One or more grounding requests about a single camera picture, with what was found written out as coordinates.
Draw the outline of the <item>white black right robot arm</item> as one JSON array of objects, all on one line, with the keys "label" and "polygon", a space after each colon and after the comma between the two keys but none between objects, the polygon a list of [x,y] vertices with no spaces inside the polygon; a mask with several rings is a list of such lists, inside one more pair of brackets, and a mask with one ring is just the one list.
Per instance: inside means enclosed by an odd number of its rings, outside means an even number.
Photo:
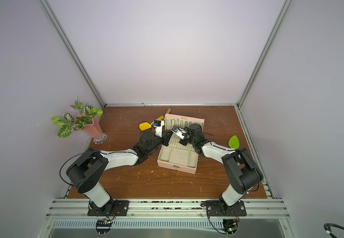
[{"label": "white black right robot arm", "polygon": [[262,182],[263,174],[260,168],[244,147],[227,148],[207,140],[199,124],[191,124],[185,129],[174,126],[172,132],[180,138],[181,144],[189,143],[197,154],[223,164],[230,182],[219,198],[224,206],[235,205],[247,192]]}]

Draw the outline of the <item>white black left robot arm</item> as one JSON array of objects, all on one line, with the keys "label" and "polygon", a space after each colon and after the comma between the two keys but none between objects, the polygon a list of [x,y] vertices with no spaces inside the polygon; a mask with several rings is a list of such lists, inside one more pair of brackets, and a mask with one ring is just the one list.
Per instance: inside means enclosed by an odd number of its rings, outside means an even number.
[{"label": "white black left robot arm", "polygon": [[168,146],[172,137],[171,131],[163,131],[161,136],[151,131],[143,133],[138,143],[122,151],[100,151],[91,147],[71,164],[66,175],[78,193],[84,194],[97,208],[103,208],[111,201],[108,192],[99,183],[106,170],[142,164],[162,145]]}]

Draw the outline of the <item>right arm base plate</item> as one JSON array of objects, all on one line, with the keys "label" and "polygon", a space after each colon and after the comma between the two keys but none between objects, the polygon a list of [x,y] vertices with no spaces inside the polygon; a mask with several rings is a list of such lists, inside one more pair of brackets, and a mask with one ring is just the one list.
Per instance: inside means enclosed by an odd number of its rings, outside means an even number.
[{"label": "right arm base plate", "polygon": [[243,201],[238,201],[232,206],[227,206],[225,202],[219,200],[207,200],[200,204],[205,208],[209,217],[245,217],[247,216],[246,208]]}]

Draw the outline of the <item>pink jewelry box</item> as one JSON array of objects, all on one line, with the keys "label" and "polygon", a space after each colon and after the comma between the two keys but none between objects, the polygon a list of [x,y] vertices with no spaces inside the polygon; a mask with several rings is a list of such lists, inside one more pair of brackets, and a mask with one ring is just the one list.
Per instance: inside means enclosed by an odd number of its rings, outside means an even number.
[{"label": "pink jewelry box", "polygon": [[[204,126],[204,119],[165,114],[165,130],[169,131],[172,127],[186,128],[192,124]],[[159,167],[195,174],[197,170],[198,154],[191,144],[180,144],[180,138],[173,134],[168,146],[162,146],[157,163]]]}]

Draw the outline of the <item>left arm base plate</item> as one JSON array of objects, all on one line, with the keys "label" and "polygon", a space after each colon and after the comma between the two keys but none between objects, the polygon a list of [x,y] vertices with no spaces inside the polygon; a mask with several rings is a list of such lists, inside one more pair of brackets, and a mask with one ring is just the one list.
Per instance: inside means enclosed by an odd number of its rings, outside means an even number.
[{"label": "left arm base plate", "polygon": [[129,207],[129,200],[109,200],[108,203],[103,205],[102,207],[98,207],[94,202],[91,200],[89,201],[88,205],[88,216],[126,216],[128,207]]}]

